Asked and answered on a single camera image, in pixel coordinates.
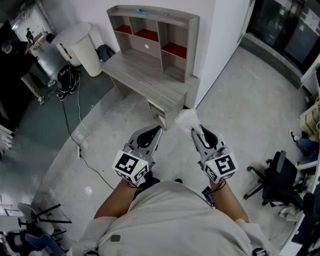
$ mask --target power strip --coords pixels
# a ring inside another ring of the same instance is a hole
[[[76,146],[76,158],[80,159],[80,147],[79,147],[79,145]]]

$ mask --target white tissue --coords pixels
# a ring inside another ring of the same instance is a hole
[[[176,117],[175,122],[190,139],[191,130],[194,129],[196,134],[200,135],[203,143],[209,147],[209,144],[206,142],[204,132],[202,131],[197,111],[194,108],[182,110]]]

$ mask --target sneaker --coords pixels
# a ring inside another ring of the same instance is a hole
[[[51,80],[50,82],[48,82],[48,87],[54,86],[56,84],[57,80]]]
[[[38,98],[38,102],[40,102],[40,105],[42,105],[43,103],[45,103],[45,97],[44,96],[40,96]]]
[[[289,135],[292,137],[294,142],[297,142],[299,140],[299,137],[295,135],[292,130],[289,130]]]
[[[61,92],[60,91],[57,94],[57,97],[58,97],[59,101],[63,102],[66,99],[66,97],[68,97],[68,92]]]
[[[77,89],[77,82],[75,81],[72,85],[69,87],[69,93],[74,94]]]

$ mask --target wrist strap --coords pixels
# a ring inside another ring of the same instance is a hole
[[[225,180],[222,181],[222,182],[219,184],[219,186],[218,186],[216,189],[214,189],[211,193],[214,193],[214,192],[217,192],[217,191],[221,190],[226,184],[227,184],[227,182],[226,182]]]
[[[142,190],[141,187],[136,186],[135,184],[133,184],[132,182],[128,181],[128,187],[136,189],[137,191]]]

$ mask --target shelf compartment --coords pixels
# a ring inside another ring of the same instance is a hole
[[[135,33],[134,35],[137,37],[141,37],[141,38],[149,39],[149,40],[152,40],[155,42],[159,42],[158,33],[155,31],[148,30],[148,29],[142,29],[138,33]]]
[[[161,51],[158,42],[148,40],[140,36],[135,36],[133,34],[125,33],[115,32],[115,37],[119,43],[120,50],[122,53],[125,53],[130,49],[135,49],[139,52],[157,58],[159,66],[161,65]]]
[[[184,82],[186,74],[186,60],[184,58],[161,51],[161,64],[164,73]]]
[[[114,31],[132,35],[131,27],[128,25],[121,25],[120,27],[116,28]]]
[[[159,42],[157,22],[144,18],[129,17],[130,26],[135,36]]]
[[[109,16],[112,28],[116,32],[132,35],[129,17]]]
[[[164,47],[162,47],[161,50],[168,54],[172,54],[183,59],[187,58],[187,48],[175,44],[173,42],[169,42]]]

